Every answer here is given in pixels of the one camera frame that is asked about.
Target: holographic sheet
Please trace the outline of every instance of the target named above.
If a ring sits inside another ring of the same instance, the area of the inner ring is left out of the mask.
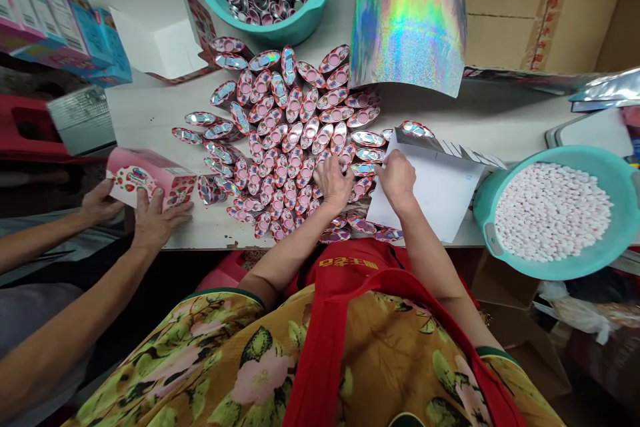
[[[466,44],[465,0],[356,0],[349,88],[400,82],[457,97]]]

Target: red plastic stool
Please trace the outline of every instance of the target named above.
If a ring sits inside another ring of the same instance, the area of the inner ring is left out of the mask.
[[[14,95],[0,95],[0,159],[53,163],[96,161],[69,155],[53,125],[46,101]]]

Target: floral shirt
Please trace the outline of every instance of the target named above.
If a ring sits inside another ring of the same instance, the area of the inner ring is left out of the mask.
[[[314,286],[265,315],[240,290],[183,300],[66,423],[278,426],[305,345]],[[530,426],[562,421],[507,354],[483,356]],[[408,300],[369,292],[349,304],[338,426],[490,426],[461,350]]]

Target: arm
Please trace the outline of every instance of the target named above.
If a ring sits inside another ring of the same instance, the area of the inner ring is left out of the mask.
[[[387,156],[385,165],[386,168],[377,169],[379,182],[400,219],[414,275],[460,325],[474,346],[502,350],[473,305],[449,254],[433,233],[413,195],[415,169],[398,150]]]
[[[22,230],[0,239],[0,274],[18,268],[50,250],[83,230],[112,218],[122,210],[122,202],[109,203],[113,180],[102,181],[90,191],[77,213],[30,229]]]
[[[155,192],[149,205],[141,189],[129,251],[91,289],[0,361],[0,424],[36,404],[82,359],[129,303],[173,230],[191,219],[184,215],[191,202],[160,214],[161,204],[161,192]]]
[[[318,164],[313,179],[325,201],[299,228],[269,250],[238,285],[260,298],[267,310],[273,309],[280,293],[311,255],[323,230],[347,205],[353,189],[353,172],[348,169],[343,175],[334,155]]]

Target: table surface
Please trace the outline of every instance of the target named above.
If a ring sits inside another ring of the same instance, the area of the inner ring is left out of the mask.
[[[308,40],[296,46],[298,60],[318,65],[335,46],[351,43],[351,26],[355,0],[328,0],[320,26]],[[213,12],[211,17],[218,35],[245,39]],[[254,52],[260,45],[247,42]],[[184,116],[192,111],[212,111],[230,115],[211,107],[213,90],[237,74],[218,71],[175,87],[165,87],[148,75],[134,72],[134,82],[107,90],[107,99],[118,145],[149,148],[182,166],[210,173],[203,163],[206,151],[175,139],[172,127],[186,126]],[[464,81],[457,99],[415,87],[388,83],[377,86],[382,96],[381,115],[371,130],[381,131],[405,120],[424,123],[437,137],[458,141],[469,147],[492,153],[503,161],[521,161],[546,149],[545,132],[575,118],[566,97],[557,97],[504,83]],[[246,141],[237,142],[249,153]],[[271,237],[255,239],[253,227],[229,217],[230,201],[205,207],[196,199],[193,221],[171,238],[171,249],[267,248]],[[452,246],[483,246],[483,238],[471,212],[467,212]]]

